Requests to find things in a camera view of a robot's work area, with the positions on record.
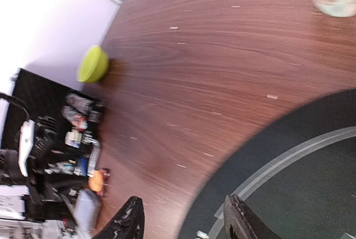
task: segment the brown wood grain tabletop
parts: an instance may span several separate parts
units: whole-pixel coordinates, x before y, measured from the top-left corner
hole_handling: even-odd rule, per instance
[[[131,196],[145,238],[176,238],[199,190],[273,120],[356,85],[356,18],[311,0],[125,0],[102,43],[108,75],[100,230]]]

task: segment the white device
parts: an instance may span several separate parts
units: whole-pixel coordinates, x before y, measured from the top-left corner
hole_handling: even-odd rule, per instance
[[[0,216],[23,220],[24,203],[20,196],[0,196]]]
[[[22,175],[28,177],[26,161],[33,147],[34,121],[25,121],[20,130],[18,165]]]

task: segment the yellow-green bowl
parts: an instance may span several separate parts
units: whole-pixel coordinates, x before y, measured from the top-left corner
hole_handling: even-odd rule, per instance
[[[107,54],[100,46],[93,46],[84,56],[77,79],[79,82],[97,82],[105,75],[108,65]]]

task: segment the black pegboard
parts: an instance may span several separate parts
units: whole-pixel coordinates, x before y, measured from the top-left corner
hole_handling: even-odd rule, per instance
[[[61,118],[61,109],[70,88],[39,75],[21,69],[16,79],[12,95],[27,106],[30,118],[50,116]],[[25,113],[18,107],[9,105],[3,129],[1,149],[14,149],[14,139],[26,120]]]

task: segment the red object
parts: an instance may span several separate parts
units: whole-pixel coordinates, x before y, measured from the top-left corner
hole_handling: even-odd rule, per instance
[[[66,218],[63,219],[63,225],[64,225],[65,229],[67,229],[69,227],[68,219],[66,219]]]
[[[108,181],[109,181],[109,178],[111,176],[111,172],[108,168],[101,168],[100,170],[100,173],[102,174],[102,178],[103,178],[103,184],[104,184],[104,187],[102,189],[101,192],[96,192],[96,194],[100,197],[103,197],[106,193],[106,187],[108,186]]]

